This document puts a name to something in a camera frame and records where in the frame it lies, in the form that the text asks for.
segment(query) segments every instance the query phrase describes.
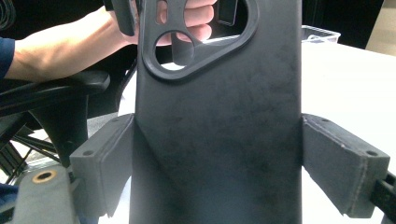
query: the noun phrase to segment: white tabletop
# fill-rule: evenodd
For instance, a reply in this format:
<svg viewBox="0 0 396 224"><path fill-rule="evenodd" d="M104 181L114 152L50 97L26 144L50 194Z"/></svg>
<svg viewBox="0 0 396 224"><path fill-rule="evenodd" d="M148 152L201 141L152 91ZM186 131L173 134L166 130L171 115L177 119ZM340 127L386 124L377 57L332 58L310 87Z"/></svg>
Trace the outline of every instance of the white tabletop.
<svg viewBox="0 0 396 224"><path fill-rule="evenodd" d="M330 119L386 152L396 174L396 57L322 43L303 44L302 61L302 112ZM135 77L120 114L134 112L134 92ZM382 216L379 209L371 219L341 216L303 169L304 224L380 224Z"/></svg>

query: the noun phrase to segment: chair armrest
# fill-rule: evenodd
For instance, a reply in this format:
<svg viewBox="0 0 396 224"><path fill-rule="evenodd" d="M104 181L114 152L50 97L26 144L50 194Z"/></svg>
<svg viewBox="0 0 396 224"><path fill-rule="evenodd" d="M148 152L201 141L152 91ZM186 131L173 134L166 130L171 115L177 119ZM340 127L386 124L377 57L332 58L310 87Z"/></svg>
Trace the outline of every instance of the chair armrest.
<svg viewBox="0 0 396 224"><path fill-rule="evenodd" d="M29 83L0 93L0 117L95 94L104 91L109 83L108 73L102 71L80 72L48 82Z"/></svg>

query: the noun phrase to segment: blue sleeve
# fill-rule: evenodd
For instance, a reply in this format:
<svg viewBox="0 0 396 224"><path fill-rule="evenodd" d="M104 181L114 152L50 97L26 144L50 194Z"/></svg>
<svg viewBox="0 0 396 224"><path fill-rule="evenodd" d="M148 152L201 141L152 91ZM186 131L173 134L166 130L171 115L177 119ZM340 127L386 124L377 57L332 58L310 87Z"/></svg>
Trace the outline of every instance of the blue sleeve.
<svg viewBox="0 0 396 224"><path fill-rule="evenodd" d="M0 37L0 79L3 78L14 58L15 40Z"/></svg>

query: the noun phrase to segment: black cable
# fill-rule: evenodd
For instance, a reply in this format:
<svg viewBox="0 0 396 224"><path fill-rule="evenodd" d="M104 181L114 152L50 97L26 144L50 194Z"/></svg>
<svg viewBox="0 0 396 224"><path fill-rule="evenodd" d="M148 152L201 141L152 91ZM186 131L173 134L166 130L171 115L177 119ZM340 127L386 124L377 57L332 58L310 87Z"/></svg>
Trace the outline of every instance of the black cable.
<svg viewBox="0 0 396 224"><path fill-rule="evenodd" d="M14 23L16 15L12 0L0 0L0 31L10 27Z"/></svg>

